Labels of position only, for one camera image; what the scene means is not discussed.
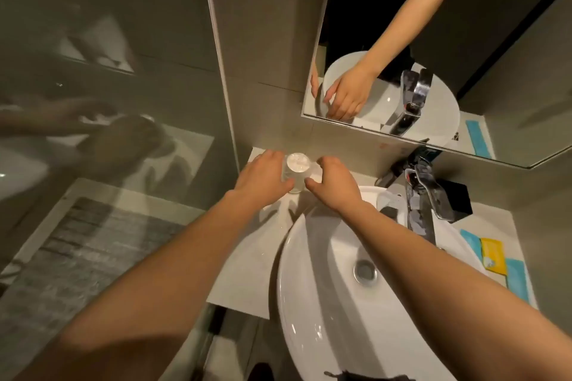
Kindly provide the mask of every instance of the person's right arm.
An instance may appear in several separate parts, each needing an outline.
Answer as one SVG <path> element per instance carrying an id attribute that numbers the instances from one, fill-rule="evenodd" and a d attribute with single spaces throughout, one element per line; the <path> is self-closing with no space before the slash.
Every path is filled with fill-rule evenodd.
<path id="1" fill-rule="evenodd" d="M 431 349 L 458 379 L 572 379 L 572 340 L 510 291 L 362 201 L 345 166 L 306 186 L 360 237 Z"/>

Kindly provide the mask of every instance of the sink basin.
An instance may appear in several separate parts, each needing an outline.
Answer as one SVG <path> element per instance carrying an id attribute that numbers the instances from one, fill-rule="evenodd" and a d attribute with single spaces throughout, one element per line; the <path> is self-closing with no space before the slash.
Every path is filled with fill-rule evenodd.
<path id="1" fill-rule="evenodd" d="M 333 83 L 347 70 L 353 68 L 367 52 L 349 53 L 332 63 L 324 75 L 322 98 Z M 414 64 L 412 70 L 421 71 L 420 64 Z M 362 121 L 380 124 L 382 133 L 389 133 L 387 125 L 400 103 L 401 89 L 387 81 L 376 79 L 371 87 L 368 100 L 361 112 L 354 118 L 352 125 L 362 126 Z M 321 104 L 320 113 L 325 115 L 328 108 Z M 406 139 L 425 140 L 436 146 L 445 146 L 459 129 L 461 113 L 459 103 L 451 89 L 436 75 L 433 75 L 431 90 L 423 107 L 419 120 L 403 135 Z"/>
<path id="2" fill-rule="evenodd" d="M 378 210 L 396 204 L 396 196 L 384 188 L 360 191 Z M 397 222 L 405 225 L 405 201 L 397 199 Z M 457 230 L 433 220 L 437 245 L 484 273 Z M 277 293 L 282 330 L 301 377 L 331 381 L 326 372 L 349 371 L 366 377 L 406 374 L 418 381 L 454 379 L 373 268 L 358 237 L 327 207 L 317 205 L 293 225 L 280 259 Z"/>

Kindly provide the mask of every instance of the person's left arm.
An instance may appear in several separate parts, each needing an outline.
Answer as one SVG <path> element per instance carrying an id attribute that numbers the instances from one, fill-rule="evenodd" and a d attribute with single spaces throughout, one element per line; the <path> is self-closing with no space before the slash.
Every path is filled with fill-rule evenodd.
<path id="1" fill-rule="evenodd" d="M 376 77 L 421 32 L 443 0 L 406 0 L 368 53 L 343 74 L 326 92 L 324 102 L 336 97 L 328 117 L 349 120 L 369 96 Z"/>
<path id="2" fill-rule="evenodd" d="M 17 380 L 158 379 L 193 327 L 236 240 L 293 187 L 265 151 L 234 190 L 82 310 Z"/>

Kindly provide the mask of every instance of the faucet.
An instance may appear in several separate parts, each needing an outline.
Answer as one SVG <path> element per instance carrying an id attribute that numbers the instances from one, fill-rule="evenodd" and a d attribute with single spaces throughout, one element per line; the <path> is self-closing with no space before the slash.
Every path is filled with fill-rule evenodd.
<path id="1" fill-rule="evenodd" d="M 389 188 L 401 175 L 405 175 L 407 199 L 407 227 L 436 245 L 433 215 L 440 220 L 453 221 L 453 209 L 447 193 L 433 176 L 431 162 L 441 151 L 420 146 L 405 160 L 396 162 L 390 172 L 375 182 L 377 187 Z"/>
<path id="2" fill-rule="evenodd" d="M 425 68 L 421 68 L 421 71 L 418 73 L 409 69 L 402 72 L 401 98 L 403 111 L 391 127 L 390 134 L 403 136 L 421 117 L 421 110 L 425 105 L 432 81 L 433 73 Z"/>

